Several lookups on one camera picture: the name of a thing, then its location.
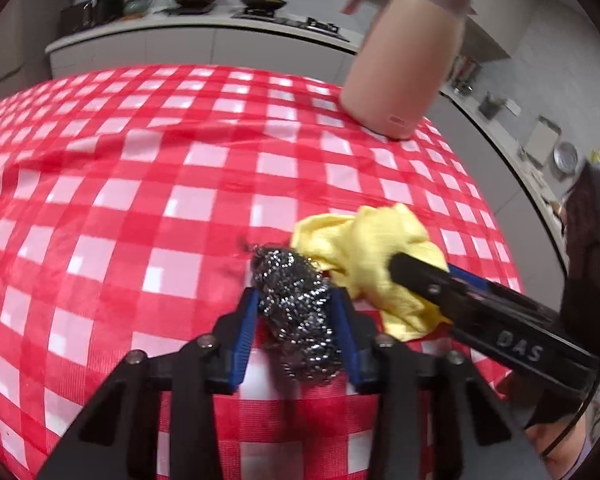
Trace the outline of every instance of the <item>yellow rag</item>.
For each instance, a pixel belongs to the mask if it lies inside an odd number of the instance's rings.
[[[398,252],[448,270],[442,251],[404,204],[362,206],[355,216],[309,216],[296,224],[291,247],[329,271],[352,299],[364,295],[380,310],[385,331],[400,341],[423,337],[448,321],[437,306],[389,276],[389,259]]]

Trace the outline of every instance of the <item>frying pan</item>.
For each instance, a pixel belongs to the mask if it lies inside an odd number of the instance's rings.
[[[240,0],[249,9],[274,11],[286,5],[284,0]]]

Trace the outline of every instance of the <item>white cabinet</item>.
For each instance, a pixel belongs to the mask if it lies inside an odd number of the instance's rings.
[[[51,53],[51,73],[55,78],[93,70],[93,42],[85,41]]]
[[[212,63],[302,75],[333,83],[345,54],[284,36],[219,28]]]
[[[216,27],[159,27],[83,41],[50,54],[54,77],[144,64],[220,64],[342,85],[353,54],[327,45]]]
[[[560,256],[522,185],[482,132],[455,104],[439,96],[426,115],[495,213],[525,294],[558,310],[564,286]]]
[[[347,78],[347,75],[349,75],[349,70],[351,70],[354,59],[356,59],[356,56],[353,54],[342,54],[342,62],[340,63],[340,68],[336,74],[336,79],[333,81],[336,85],[344,85],[344,81]]]
[[[147,64],[208,64],[214,28],[152,28],[146,34]]]
[[[145,63],[145,32],[125,32],[111,34],[90,41],[93,48],[92,70],[117,68]]]

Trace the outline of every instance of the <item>red checkered tablecloth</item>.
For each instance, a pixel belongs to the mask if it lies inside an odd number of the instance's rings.
[[[308,215],[403,202],[450,263],[518,288],[492,213],[433,124],[390,142],[349,118],[338,92],[258,70],[149,66],[0,102],[0,456],[16,476],[32,478],[130,349],[175,351],[234,309],[249,279],[243,240],[286,242]],[[280,380],[263,340],[239,393],[215,399],[225,478],[362,479],[376,399],[344,377]],[[505,373],[472,358],[488,381]],[[160,475],[167,431],[163,417]],[[426,446],[423,457],[426,474]]]

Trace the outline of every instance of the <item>kettle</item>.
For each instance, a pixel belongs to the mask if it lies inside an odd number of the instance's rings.
[[[360,1],[342,12],[352,14]],[[469,13],[471,0],[390,0],[351,66],[342,107],[374,132],[409,137],[451,69]]]

